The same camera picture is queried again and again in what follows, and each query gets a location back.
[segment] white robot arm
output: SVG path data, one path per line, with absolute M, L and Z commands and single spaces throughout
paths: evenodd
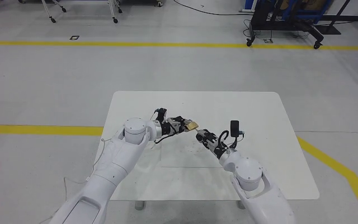
M 131 172 L 149 141 L 197 128 L 192 120 L 178 116 L 166 120 L 166 109 L 157 109 L 156 120 L 131 118 L 109 141 L 96 169 L 82 190 L 67 200 L 50 224 L 102 224 L 107 204 L 118 184 Z
M 239 121 L 231 121 L 230 132 L 235 138 L 230 146 L 224 143 L 229 134 L 227 130 L 219 138 L 207 129 L 198 130 L 196 139 L 219 159 L 225 171 L 233 173 L 231 183 L 256 224 L 295 224 L 296 219 L 290 205 L 267 170 L 255 159 L 242 157 L 235 150 L 237 137 L 244 135 L 239 130 Z M 261 179 L 265 184 L 263 191 L 248 197 L 245 191 L 257 189 Z

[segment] white table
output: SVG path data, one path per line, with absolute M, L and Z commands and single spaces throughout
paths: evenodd
M 102 138 L 111 138 L 128 118 L 149 119 L 156 108 L 166 108 L 167 117 L 192 119 L 199 129 L 206 128 L 217 136 L 230 128 L 231 120 L 239 120 L 246 133 L 237 149 L 259 160 L 287 199 L 319 197 L 278 94 L 118 91 L 113 95 Z M 148 144 L 111 200 L 239 200 L 229 181 L 230 173 L 220 168 L 195 134 L 182 133 L 155 147 Z

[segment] caster wheel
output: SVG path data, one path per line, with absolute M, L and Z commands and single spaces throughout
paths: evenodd
M 320 42 L 316 41 L 313 45 L 313 48 L 317 50 L 321 45 L 322 44 Z

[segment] concrete floor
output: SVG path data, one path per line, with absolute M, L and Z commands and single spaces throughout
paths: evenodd
M 236 13 L 233 0 L 181 0 Z M 102 1 L 62 1 L 52 24 L 41 4 L 0 2 L 0 41 L 245 43 L 243 19 L 212 16 L 167 0 L 164 7 L 123 6 L 113 24 Z M 358 24 L 338 25 L 325 45 L 357 45 Z M 262 32 L 257 43 L 269 32 Z M 274 32 L 275 44 L 313 45 Z M 358 52 L 292 49 L 0 46 L 0 124 L 103 126 L 112 94 L 147 91 L 274 91 L 297 135 L 358 173 Z M 39 223 L 64 202 L 62 178 L 85 179 L 99 137 L 0 135 L 0 223 Z M 346 179 L 304 152 L 318 200 L 290 201 L 298 223 L 358 220 Z M 69 196 L 81 186 L 69 183 Z M 252 223 L 235 202 L 110 202 L 106 223 Z

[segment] yellow tape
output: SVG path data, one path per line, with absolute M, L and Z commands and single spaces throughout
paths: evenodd
M 103 127 L 0 125 L 0 134 L 56 134 L 62 136 L 101 136 Z
M 53 134 L 63 136 L 101 136 L 103 127 L 80 127 L 80 126 L 40 126 L 40 125 L 0 125 L 0 134 Z M 298 137 L 301 148 L 312 156 L 334 169 L 344 176 L 351 186 L 356 198 L 358 199 L 358 177 L 357 175 L 329 157 L 318 148 L 312 146 L 302 138 Z
M 103 41 L 0 41 L 0 45 L 27 46 L 119 46 L 119 47 L 180 47 L 180 48 L 249 48 L 246 44 L 223 43 L 155 43 L 155 42 L 103 42 Z M 313 50 L 310 45 L 253 44 L 256 49 Z M 320 50 L 358 50 L 358 46 L 321 46 Z
M 358 199 L 358 177 L 352 170 L 348 169 L 343 164 L 334 160 L 318 148 L 312 146 L 302 138 L 297 136 L 297 139 L 303 150 L 310 153 L 312 156 L 314 156 L 315 158 L 317 158 L 318 160 L 344 176 L 348 180 L 349 185 L 351 186 L 354 194 L 356 195 L 356 198 Z

